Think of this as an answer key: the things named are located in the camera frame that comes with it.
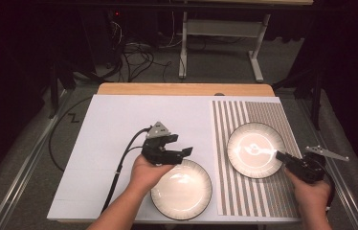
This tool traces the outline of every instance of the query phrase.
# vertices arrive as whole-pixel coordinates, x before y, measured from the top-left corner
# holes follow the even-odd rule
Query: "human hand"
[[[132,189],[145,196],[158,183],[161,177],[174,167],[174,165],[152,165],[140,154],[132,166],[131,178],[127,189]]]
[[[323,180],[308,184],[298,179],[287,168],[284,172],[295,187],[295,198],[299,203],[304,229],[330,229],[325,215],[330,186]]]

